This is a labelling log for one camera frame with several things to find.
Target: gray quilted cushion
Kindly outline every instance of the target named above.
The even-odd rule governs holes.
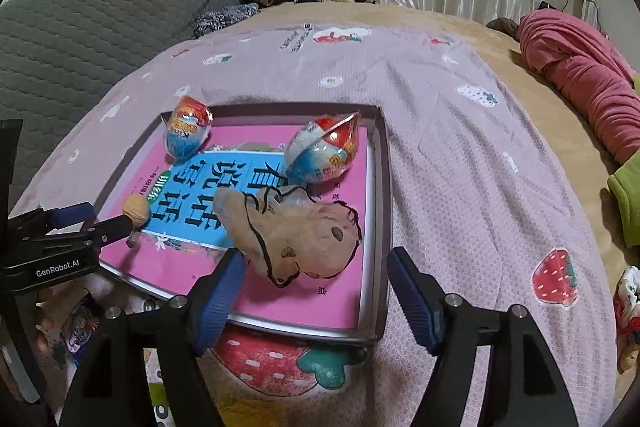
[[[9,0],[0,6],[0,118],[22,118],[9,208],[117,81],[238,0]]]

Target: pink towel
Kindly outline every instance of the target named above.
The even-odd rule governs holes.
[[[552,82],[620,164],[640,149],[634,71],[604,36],[558,10],[525,15],[518,29],[529,68]]]

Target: plastic egg toy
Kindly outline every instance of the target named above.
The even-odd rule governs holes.
[[[193,156],[209,136],[213,116],[209,108],[184,96],[166,123],[164,148],[176,161]]]
[[[308,183],[322,183],[346,172],[358,153],[360,114],[324,115],[309,122],[285,150],[286,174]]]

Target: beige blanket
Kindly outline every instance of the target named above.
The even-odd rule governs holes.
[[[627,250],[615,197],[607,177],[618,168],[589,125],[542,77],[527,70],[519,44],[502,33],[471,20],[404,7],[371,4],[288,4],[264,10],[238,25],[242,28],[297,22],[362,23],[368,26],[439,28],[466,36],[529,113],[531,120],[558,156],[567,178],[591,223],[613,291],[623,270],[637,260]],[[618,378],[616,400],[626,393],[633,371]]]

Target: patterned cloth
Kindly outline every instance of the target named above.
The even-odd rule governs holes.
[[[257,13],[258,5],[255,2],[251,4],[226,6],[220,10],[203,13],[193,20],[193,38],[199,39],[207,33],[215,32],[232,24],[239,23]]]

